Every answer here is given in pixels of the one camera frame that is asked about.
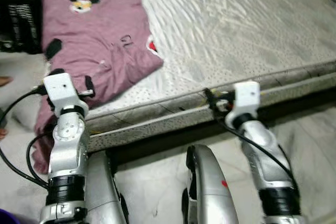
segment black wire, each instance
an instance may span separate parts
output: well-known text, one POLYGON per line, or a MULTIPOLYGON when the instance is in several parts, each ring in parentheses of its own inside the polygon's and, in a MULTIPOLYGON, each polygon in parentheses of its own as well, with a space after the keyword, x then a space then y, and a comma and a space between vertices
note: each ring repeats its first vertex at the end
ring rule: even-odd
POLYGON ((225 128, 228 132, 231 132, 232 134, 238 136, 241 140, 244 140, 245 142, 249 143, 250 145, 254 146, 255 148, 257 148, 258 150, 260 150, 261 152, 263 152, 264 154, 266 154, 271 160, 273 160, 275 163, 277 163, 288 175, 288 177, 292 180, 293 182, 293 187, 296 190, 298 196, 300 197, 300 193, 299 193, 299 187, 298 184, 294 178, 293 173, 287 168, 285 167, 276 157, 274 157, 269 151, 265 150, 263 147, 261 147, 260 145, 258 145, 257 143, 253 142, 252 140, 248 139, 246 136, 240 134, 239 132, 237 132, 236 130, 230 128, 229 126, 226 125, 225 122, 222 122, 219 118, 215 118, 216 121, 223 127, 225 128))
MULTIPOLYGON (((15 102, 13 102, 6 110, 5 112, 3 113, 3 115, 1 116, 0 118, 0 124, 1 122, 4 120, 5 116, 9 113, 9 111, 18 103, 20 102, 21 100, 25 99, 26 97, 32 95, 32 94, 35 94, 36 91, 31 91, 29 93, 26 93, 24 94, 23 96, 21 96, 20 98, 18 98, 15 102)), ((12 171, 14 171, 16 174, 20 175, 21 177, 27 179, 27 180, 30 180, 31 182, 45 188, 45 189, 48 189, 48 186, 46 184, 43 184, 41 183, 40 181, 38 181, 37 179, 33 178, 33 177, 30 177, 29 175, 23 173, 22 171, 20 171, 19 169, 17 169, 8 159, 7 157, 5 156, 5 154, 3 153, 3 151, 1 150, 0 148, 0 157, 2 158, 2 160, 5 162, 5 164, 10 168, 12 169, 12 171)))
POLYGON ((51 132, 47 132, 47 133, 43 133, 43 134, 41 134, 41 135, 36 136, 36 137, 35 137, 33 140, 31 140, 31 142, 28 144, 28 146, 27 146, 27 150, 26 150, 26 161, 27 161, 27 166, 28 166, 28 169, 29 169, 30 173, 32 174, 32 176, 33 176, 34 178, 36 178, 38 181, 40 181, 41 183, 45 184, 46 186, 48 186, 48 184, 36 174, 36 172, 34 171, 34 169, 33 169, 33 167, 32 167, 32 163, 30 162, 30 149, 31 149, 32 145, 33 145, 37 140, 39 140, 41 137, 44 137, 44 136, 49 135, 50 133, 51 133, 51 132))

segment silver robotic arm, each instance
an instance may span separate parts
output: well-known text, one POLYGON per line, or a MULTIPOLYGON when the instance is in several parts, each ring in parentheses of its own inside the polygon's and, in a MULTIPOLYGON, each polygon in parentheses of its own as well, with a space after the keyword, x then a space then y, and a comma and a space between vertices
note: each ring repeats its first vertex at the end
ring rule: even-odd
MULTIPOLYGON (((306 223, 305 218, 301 216, 299 190, 285 153, 275 135, 257 120, 257 109, 260 104, 259 84, 253 81, 235 84, 234 94, 223 97, 227 97, 232 106, 225 117, 225 124, 262 147, 283 166, 281 167, 251 143, 242 141, 242 151, 249 161, 254 184, 263 205, 265 223, 306 223)), ((215 116, 219 115, 216 101, 210 99, 209 103, 215 116)))
POLYGON ((89 108, 79 99, 93 91, 78 94, 67 73, 44 79, 50 103, 58 118, 50 155, 48 196, 40 214, 40 224, 84 223, 85 177, 89 134, 85 116, 89 108))

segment white floor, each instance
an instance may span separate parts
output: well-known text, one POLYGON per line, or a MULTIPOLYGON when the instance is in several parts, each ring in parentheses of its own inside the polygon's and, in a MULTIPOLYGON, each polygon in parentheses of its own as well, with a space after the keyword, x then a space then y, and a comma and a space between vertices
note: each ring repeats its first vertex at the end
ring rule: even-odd
MULTIPOLYGON (((1 148, 15 165, 25 168, 25 148, 33 134, 14 121, 9 122, 8 129, 10 134, 0 142, 1 148)), ((310 220, 326 215, 330 219, 336 209, 336 108, 329 105, 289 116, 278 120, 271 130, 292 161, 303 213, 310 220)), ((260 223, 260 202, 238 140, 225 133, 199 143, 208 145, 218 158, 239 223, 260 223)), ((130 223, 182 223, 186 149, 181 146, 119 167, 117 183, 129 207, 130 223)), ((3 162, 0 174, 0 208, 38 219, 46 192, 12 173, 3 162)))

